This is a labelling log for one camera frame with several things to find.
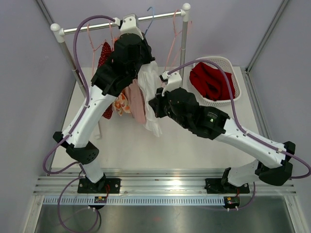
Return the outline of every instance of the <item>red clothing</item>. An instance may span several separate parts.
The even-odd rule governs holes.
[[[229,79],[233,98],[235,90],[231,73],[225,72]],[[218,69],[214,69],[203,62],[199,62],[190,72],[190,82],[198,92],[209,100],[229,100],[229,90],[224,76]]]
[[[98,67],[101,67],[106,62],[108,57],[111,55],[111,52],[112,51],[110,45],[107,42],[105,42],[102,48],[101,57],[99,58],[98,61]],[[110,119],[111,116],[112,116],[112,104],[106,109],[106,111],[103,114],[103,117],[107,119]]]

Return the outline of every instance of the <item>red wire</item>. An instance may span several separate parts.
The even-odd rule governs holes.
[[[238,189],[238,190],[237,190],[237,195],[236,195],[235,197],[238,197],[239,194],[240,194],[240,190]]]
[[[107,184],[105,187],[106,187],[106,192],[107,192],[107,195],[106,195],[106,200],[107,200],[108,195],[109,195],[109,192],[110,192],[110,186]]]

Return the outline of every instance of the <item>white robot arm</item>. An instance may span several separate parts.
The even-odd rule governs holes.
[[[115,51],[107,62],[98,68],[92,78],[89,89],[89,103],[74,130],[69,131],[76,122],[85,102],[72,123],[63,131],[56,132],[54,139],[60,142],[69,135],[65,143],[66,152],[80,162],[87,178],[92,183],[103,182],[104,174],[96,161],[98,149],[89,142],[90,135],[108,106],[113,103],[120,92],[137,76],[144,64],[150,63],[151,48],[144,35],[137,27],[137,17],[132,14],[123,18],[121,36],[115,44]],[[168,116],[180,126],[199,137],[230,144],[256,158],[248,165],[225,170],[220,187],[213,187],[219,192],[228,192],[245,183],[262,180],[272,185],[283,185],[292,174],[292,164],[286,155],[273,150],[247,136],[251,134],[279,150],[294,153],[291,142],[278,143],[255,134],[247,129],[239,130],[234,119],[214,107],[200,106],[194,94],[180,88],[181,77],[178,72],[164,72],[160,79],[166,83],[159,88],[155,98],[149,101],[156,117]]]

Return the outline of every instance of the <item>white laundry basket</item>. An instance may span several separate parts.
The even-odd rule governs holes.
[[[234,86],[234,90],[235,90],[235,96],[234,96],[234,101],[238,100],[241,97],[241,88],[239,85],[239,82],[236,78],[235,72],[233,70],[232,64],[231,62],[224,58],[224,57],[217,57],[217,56],[210,56],[210,57],[200,57],[196,60],[209,60],[211,62],[216,63],[217,65],[220,66],[221,69],[223,69],[225,72],[231,73],[231,79],[233,82],[233,86]],[[217,101],[213,101],[213,100],[209,100],[207,98],[204,98],[198,91],[197,89],[195,89],[195,87],[191,84],[190,82],[190,78],[187,79],[187,86],[188,86],[188,90],[190,92],[192,92],[196,99],[205,106],[212,106],[212,107],[220,107],[220,106],[224,106],[224,105],[228,105],[230,104],[230,100],[217,100]]]

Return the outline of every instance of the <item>hanging clothes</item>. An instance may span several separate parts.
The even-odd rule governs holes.
[[[152,131],[155,136],[160,137],[162,130],[158,123],[158,118],[156,118],[152,107],[149,105],[149,101],[156,96],[156,90],[161,87],[158,66],[155,61],[141,66],[138,73],[138,85],[143,93],[145,102],[145,128]]]
[[[119,116],[122,116],[123,113],[131,113],[129,102],[123,93],[116,98],[112,106],[113,110],[116,111]]]
[[[144,108],[144,100],[142,92],[138,86],[137,79],[124,89],[125,95],[128,99],[131,113],[135,120],[140,124],[146,124],[146,115]]]
[[[112,51],[110,45],[107,42],[105,42],[102,48],[101,56],[98,61],[98,67],[101,67],[106,62],[108,57],[111,55],[111,52]],[[103,117],[107,119],[110,119],[111,116],[112,116],[112,104],[106,109],[106,111],[103,114]]]
[[[228,77],[233,97],[235,89],[231,73],[225,72]],[[199,62],[190,72],[190,82],[198,92],[209,100],[229,100],[229,90],[224,76],[217,69],[214,69],[203,62]]]

